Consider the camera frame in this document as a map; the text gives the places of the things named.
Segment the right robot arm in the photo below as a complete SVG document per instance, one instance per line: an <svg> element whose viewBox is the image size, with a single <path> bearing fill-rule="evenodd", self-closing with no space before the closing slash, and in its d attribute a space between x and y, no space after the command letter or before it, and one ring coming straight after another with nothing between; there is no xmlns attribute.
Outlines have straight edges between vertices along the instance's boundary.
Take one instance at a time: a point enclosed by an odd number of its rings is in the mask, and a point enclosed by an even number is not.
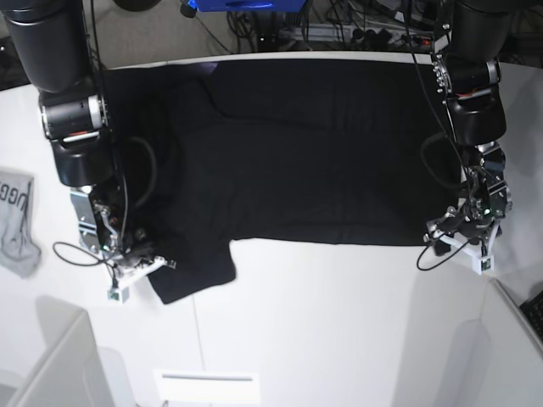
<svg viewBox="0 0 543 407"><path fill-rule="evenodd" d="M30 83L60 182L70 188L79 250L105 265L120 291L176 262L156 253L149 233L131 217L151 197L159 164L151 145L141 148L146 186L131 197L120 141L109 113L98 41L88 38L81 1L3 1L1 14Z"/></svg>

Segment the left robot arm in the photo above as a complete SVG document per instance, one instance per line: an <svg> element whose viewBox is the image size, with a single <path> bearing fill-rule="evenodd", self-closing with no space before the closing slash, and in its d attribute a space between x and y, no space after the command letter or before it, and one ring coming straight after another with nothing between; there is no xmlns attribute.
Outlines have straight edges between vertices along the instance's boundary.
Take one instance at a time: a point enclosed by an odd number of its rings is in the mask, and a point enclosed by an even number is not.
<svg viewBox="0 0 543 407"><path fill-rule="evenodd" d="M504 2L455 1L451 11L449 45L434 53L432 62L460 158L461 182L457 204L428 221L424 242L437 256L463 252L473 271L483 275L495 267L492 248L512 207L506 156L498 143L507 130L498 53L512 10Z"/></svg>

